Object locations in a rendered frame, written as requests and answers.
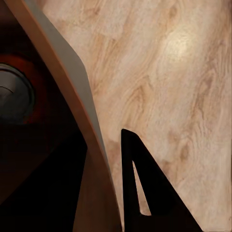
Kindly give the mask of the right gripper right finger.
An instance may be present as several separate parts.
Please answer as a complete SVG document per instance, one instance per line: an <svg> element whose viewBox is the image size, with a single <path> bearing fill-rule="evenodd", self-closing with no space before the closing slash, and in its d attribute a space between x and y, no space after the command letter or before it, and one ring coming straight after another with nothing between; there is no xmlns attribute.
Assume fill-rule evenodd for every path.
<svg viewBox="0 0 232 232"><path fill-rule="evenodd" d="M203 232L140 137L121 130L125 232ZM134 161L151 216L140 213Z"/></svg>

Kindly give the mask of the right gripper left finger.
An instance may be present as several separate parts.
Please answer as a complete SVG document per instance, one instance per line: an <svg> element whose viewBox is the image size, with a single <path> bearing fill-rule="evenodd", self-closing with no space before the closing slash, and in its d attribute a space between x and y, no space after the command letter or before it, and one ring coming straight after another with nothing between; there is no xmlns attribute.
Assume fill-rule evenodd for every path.
<svg viewBox="0 0 232 232"><path fill-rule="evenodd" d="M0 232L72 232L86 154L71 133L0 204Z"/></svg>

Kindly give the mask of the can of soda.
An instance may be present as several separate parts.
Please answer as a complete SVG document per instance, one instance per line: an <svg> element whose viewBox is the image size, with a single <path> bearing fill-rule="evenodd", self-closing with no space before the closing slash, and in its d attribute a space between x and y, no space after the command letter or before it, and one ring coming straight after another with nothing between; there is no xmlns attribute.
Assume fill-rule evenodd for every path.
<svg viewBox="0 0 232 232"><path fill-rule="evenodd" d="M39 53L0 54L0 125L31 124L61 97Z"/></svg>

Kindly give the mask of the trash can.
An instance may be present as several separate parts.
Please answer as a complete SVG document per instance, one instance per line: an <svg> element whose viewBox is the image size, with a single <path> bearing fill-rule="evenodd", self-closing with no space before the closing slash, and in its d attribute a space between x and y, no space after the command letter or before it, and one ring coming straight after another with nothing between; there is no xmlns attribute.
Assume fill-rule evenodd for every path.
<svg viewBox="0 0 232 232"><path fill-rule="evenodd" d="M85 66L33 0L0 0L0 54L37 52L62 97L39 119L0 125L0 204L71 133L87 154L72 232L122 232L120 210Z"/></svg>

